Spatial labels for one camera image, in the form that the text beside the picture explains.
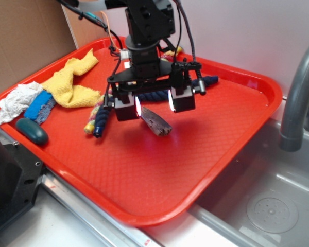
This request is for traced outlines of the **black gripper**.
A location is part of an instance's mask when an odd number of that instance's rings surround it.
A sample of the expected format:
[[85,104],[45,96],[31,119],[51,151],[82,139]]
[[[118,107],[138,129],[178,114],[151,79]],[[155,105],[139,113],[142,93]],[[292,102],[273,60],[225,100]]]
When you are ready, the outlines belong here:
[[157,47],[122,49],[111,76],[107,78],[104,108],[114,108],[118,121],[139,119],[141,103],[138,95],[168,90],[168,102],[174,113],[196,108],[195,94],[205,95],[206,86],[193,61],[164,61]]

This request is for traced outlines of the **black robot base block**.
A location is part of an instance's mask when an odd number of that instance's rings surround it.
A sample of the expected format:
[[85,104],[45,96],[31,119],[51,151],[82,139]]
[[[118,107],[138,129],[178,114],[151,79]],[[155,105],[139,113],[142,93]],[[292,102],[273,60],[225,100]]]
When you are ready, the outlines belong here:
[[22,144],[0,141],[0,231],[35,204],[43,162]]

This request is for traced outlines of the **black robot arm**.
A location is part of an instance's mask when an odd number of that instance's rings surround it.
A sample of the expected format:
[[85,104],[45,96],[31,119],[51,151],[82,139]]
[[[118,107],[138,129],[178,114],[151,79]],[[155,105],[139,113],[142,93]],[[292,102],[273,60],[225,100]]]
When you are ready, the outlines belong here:
[[202,65],[191,62],[163,61],[160,42],[169,49],[168,38],[175,33],[174,10],[170,1],[106,1],[107,9],[125,7],[129,35],[125,45],[131,66],[107,79],[111,85],[118,121],[138,119],[141,105],[138,96],[168,91],[173,112],[195,109],[195,93],[206,94],[201,75]]

